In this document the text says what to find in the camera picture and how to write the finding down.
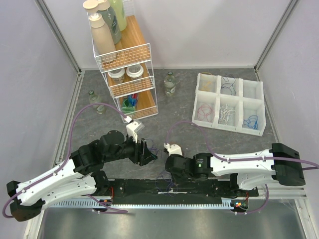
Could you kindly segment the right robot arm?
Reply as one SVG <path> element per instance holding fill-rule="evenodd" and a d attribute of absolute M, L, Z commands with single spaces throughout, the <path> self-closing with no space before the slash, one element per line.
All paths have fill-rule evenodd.
<path fill-rule="evenodd" d="M 290 187 L 306 184 L 299 153 L 282 143 L 253 153 L 198 153 L 192 158 L 184 157 L 177 144 L 166 143 L 164 150 L 165 169 L 177 184 L 230 175 L 227 190 L 234 196 L 275 181 Z"/>

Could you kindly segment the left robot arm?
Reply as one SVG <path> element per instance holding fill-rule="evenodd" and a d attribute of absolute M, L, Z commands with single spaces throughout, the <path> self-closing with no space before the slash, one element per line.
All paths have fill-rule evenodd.
<path fill-rule="evenodd" d="M 3 208 L 3 216 L 23 222 L 68 198 L 110 195 L 111 184 L 102 170 L 104 164 L 126 158 L 144 166 L 157 156 L 149 151 L 144 139 L 135 140 L 112 130 L 79 147 L 62 163 L 38 177 L 26 182 L 7 183 L 10 199 Z"/>

